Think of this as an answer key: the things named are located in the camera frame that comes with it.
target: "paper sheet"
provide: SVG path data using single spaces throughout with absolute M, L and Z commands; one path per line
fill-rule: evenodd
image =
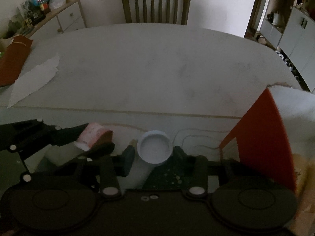
M 9 105 L 7 107 L 10 108 L 29 94 L 45 86 L 56 75 L 58 64 L 59 55 L 57 54 L 18 78 L 13 85 Z

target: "white circular marker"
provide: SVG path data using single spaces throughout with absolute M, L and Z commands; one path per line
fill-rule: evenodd
M 103 193 L 105 195 L 116 195 L 119 192 L 119 190 L 116 187 L 106 187 L 103 189 Z
M 189 189 L 189 192 L 193 195 L 202 195 L 205 193 L 205 189 L 200 186 L 194 186 Z
M 23 180 L 24 180 L 25 182 L 30 182 L 30 181 L 32 180 L 32 177 L 31 177 L 31 175 L 25 174 L 25 175 L 23 176 Z
M 12 151 L 16 150 L 16 145 L 10 145 L 10 150 Z
M 151 195 L 150 199 L 158 199 L 158 195 Z

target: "chair backrest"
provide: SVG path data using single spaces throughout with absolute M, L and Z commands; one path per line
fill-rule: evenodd
M 181 21 L 182 25 L 187 25 L 189 4 L 190 4 L 190 0 L 183 0 L 183 12 L 182 12 L 182 21 Z M 122 6 L 125 13 L 126 23 L 132 23 L 129 0 L 122 0 Z M 155 22 L 154 8 L 155 8 L 154 0 L 151 0 L 151 23 Z M 177 9 L 178 9 L 178 0 L 174 0 L 173 24 L 177 23 Z M 136 12 L 136 22 L 139 23 L 140 16 L 139 16 L 138 0 L 135 0 L 135 12 Z M 143 22 L 144 23 L 148 22 L 146 0 L 143 0 Z M 158 22 L 162 23 L 162 0 L 159 0 L 159 5 L 158 5 Z M 169 23 L 169 22 L 170 22 L 170 0 L 167 0 L 166 23 Z

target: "white table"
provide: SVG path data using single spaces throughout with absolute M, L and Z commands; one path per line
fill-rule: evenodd
M 122 24 L 63 34 L 37 45 L 21 75 L 56 53 L 59 71 L 37 92 L 7 109 L 12 87 L 0 90 L 0 124 L 98 122 L 114 131 L 116 153 L 143 132 L 161 130 L 186 153 L 219 160 L 220 142 L 266 85 L 300 88 L 271 49 L 186 26 Z M 46 157 L 60 164 L 78 154 L 75 148 L 53 149 Z M 137 159 L 120 182 L 135 187 L 151 169 Z
M 266 85 L 300 88 L 271 49 L 207 29 L 151 23 L 82 29 L 41 42 L 22 74 L 56 53 L 57 75 L 15 107 L 242 117 Z M 0 91 L 0 106 L 11 89 Z

